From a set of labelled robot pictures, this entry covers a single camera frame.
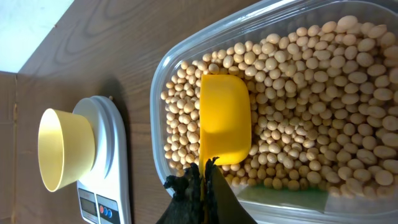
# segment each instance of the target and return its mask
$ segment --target pile of beans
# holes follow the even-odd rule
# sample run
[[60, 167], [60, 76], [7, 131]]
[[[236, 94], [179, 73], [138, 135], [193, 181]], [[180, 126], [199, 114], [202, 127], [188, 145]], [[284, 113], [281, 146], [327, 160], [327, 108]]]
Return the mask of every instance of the pile of beans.
[[236, 75], [251, 102], [252, 146], [220, 169], [232, 186], [316, 187], [375, 199], [398, 184], [398, 46], [386, 25], [354, 16], [287, 37], [269, 34], [203, 55], [166, 84], [165, 157], [198, 163], [202, 75]]

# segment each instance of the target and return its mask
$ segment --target wooden floor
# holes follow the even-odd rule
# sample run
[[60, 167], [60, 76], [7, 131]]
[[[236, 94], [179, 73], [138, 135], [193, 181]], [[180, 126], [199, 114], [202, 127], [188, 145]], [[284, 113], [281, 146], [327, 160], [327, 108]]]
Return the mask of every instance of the wooden floor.
[[37, 162], [46, 108], [72, 111], [112, 95], [128, 135], [134, 223], [155, 223], [170, 202], [152, 157], [149, 92], [174, 45], [256, 0], [75, 1], [17, 75], [16, 223], [84, 223], [76, 185], [48, 192]]

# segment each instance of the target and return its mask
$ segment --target digital scale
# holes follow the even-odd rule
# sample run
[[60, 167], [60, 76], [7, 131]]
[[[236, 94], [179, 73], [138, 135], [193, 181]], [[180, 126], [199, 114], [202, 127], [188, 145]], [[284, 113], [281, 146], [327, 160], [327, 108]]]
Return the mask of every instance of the digital scale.
[[81, 216], [88, 223], [130, 224], [126, 132], [114, 103], [104, 96], [78, 102], [74, 114], [91, 124], [95, 138], [95, 162], [77, 181]]

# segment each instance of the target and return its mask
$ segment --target plastic cup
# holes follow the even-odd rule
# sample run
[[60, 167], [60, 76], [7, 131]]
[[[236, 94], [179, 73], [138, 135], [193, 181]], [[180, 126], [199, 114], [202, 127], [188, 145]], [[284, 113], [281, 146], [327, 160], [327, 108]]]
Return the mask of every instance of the plastic cup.
[[95, 140], [82, 115], [47, 109], [39, 128], [39, 167], [47, 190], [54, 192], [87, 174], [94, 164]]

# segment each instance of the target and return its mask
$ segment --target scale platform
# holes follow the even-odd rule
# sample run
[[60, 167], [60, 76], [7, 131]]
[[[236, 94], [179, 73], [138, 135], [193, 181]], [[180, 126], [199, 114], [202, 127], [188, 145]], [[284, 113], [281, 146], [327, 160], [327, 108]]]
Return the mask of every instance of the scale platform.
[[126, 132], [118, 109], [109, 98], [92, 96], [73, 113], [90, 122], [96, 146], [91, 171], [77, 181], [81, 216], [88, 223], [130, 224]]

